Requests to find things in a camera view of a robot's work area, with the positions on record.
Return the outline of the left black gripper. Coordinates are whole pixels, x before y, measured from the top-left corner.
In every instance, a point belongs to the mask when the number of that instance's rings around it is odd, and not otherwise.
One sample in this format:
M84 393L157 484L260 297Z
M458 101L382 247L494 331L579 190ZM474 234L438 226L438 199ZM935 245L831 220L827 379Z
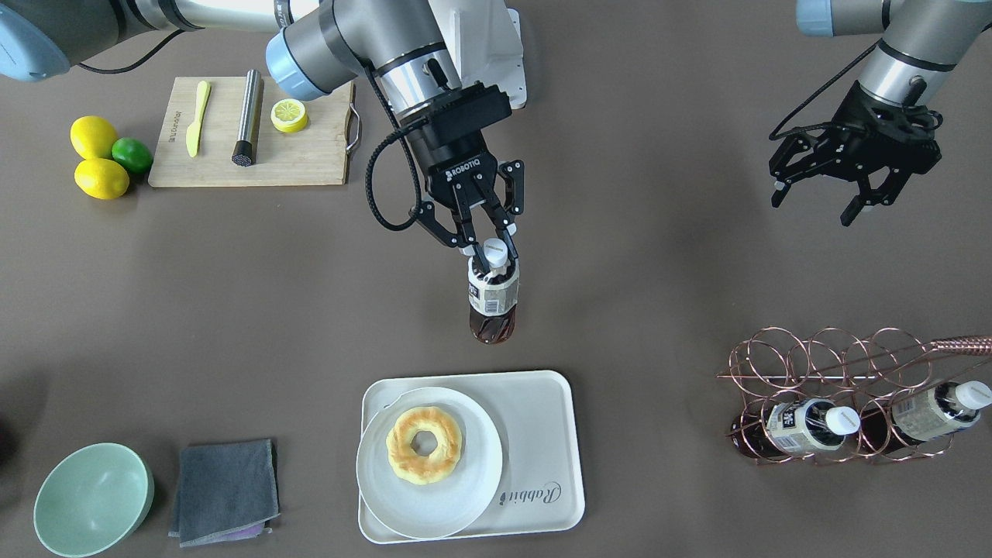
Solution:
M832 127L796 128L769 161L775 179L771 205L779 208L791 186L809 177L856 181L859 193L840 215L841 225L854 222L862 209L892 205L912 174L927 174L942 158L935 131L942 113L927 106L889 105L855 82L834 114ZM877 188L870 175L888 172Z

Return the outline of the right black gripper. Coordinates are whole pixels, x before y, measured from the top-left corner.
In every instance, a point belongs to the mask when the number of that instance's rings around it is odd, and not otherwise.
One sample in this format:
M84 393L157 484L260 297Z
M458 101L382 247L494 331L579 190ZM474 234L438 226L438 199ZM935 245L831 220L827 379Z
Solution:
M481 130L507 118L512 113L509 96L498 86L477 84L457 91L443 92L407 115L407 123L422 122L424 127L408 138L419 168L428 178L429 195L415 184L414 208L408 213L426 232L447 247L454 247L465 257L475 254L475 230L467 193L458 174L474 167L469 163L480 159L474 169L474 187L481 194L484 211L495 226L497 236L506 244L511 260L518 259L512 236L516 233L515 219L524 209L525 166L521 160L497 162L483 159L488 152ZM494 184L500 177L505 184L504 200L500 200ZM449 206L456 229L446 229L436 218L436 202Z

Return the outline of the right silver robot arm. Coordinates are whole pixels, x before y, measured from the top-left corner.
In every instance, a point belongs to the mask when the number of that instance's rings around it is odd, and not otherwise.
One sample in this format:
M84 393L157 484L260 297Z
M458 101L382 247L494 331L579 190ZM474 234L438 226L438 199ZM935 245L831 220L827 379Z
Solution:
M367 78L403 146L420 225L486 270L518 259L524 165L498 161L482 131L525 104L523 43L503 1L4 1L2 73L42 81L151 31L272 32L270 76L313 100Z

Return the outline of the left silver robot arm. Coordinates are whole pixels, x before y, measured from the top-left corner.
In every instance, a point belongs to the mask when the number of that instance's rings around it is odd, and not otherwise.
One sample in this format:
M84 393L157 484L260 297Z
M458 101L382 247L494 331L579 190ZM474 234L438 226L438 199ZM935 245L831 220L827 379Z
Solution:
M935 131L943 119L928 100L990 19L988 1L798 1L804 35L879 39L858 56L864 70L832 119L771 133L780 141L769 162L772 206L818 174L857 184L840 216L844 226L868 206L892 205L913 174L939 162Z

